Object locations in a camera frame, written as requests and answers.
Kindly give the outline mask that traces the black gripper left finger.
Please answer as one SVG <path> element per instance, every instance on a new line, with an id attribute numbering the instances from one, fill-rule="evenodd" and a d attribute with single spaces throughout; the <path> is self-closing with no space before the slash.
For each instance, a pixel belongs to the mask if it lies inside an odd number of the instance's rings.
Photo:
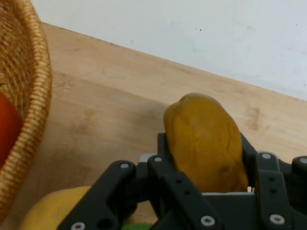
<path id="1" fill-rule="evenodd" d="M 58 225 L 59 230 L 119 230 L 140 202 L 158 218 L 154 230 L 221 230 L 221 217 L 189 178 L 175 169 L 166 135 L 158 153 L 134 164 L 115 161 Z"/>

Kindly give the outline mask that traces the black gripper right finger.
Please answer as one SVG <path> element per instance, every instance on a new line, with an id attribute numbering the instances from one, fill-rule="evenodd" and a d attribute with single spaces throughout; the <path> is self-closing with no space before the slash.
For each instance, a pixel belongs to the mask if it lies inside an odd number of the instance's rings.
<path id="1" fill-rule="evenodd" d="M 244 135 L 243 162 L 255 189 L 260 230 L 307 228 L 307 158 L 286 163 L 268 151 L 256 151 Z"/>

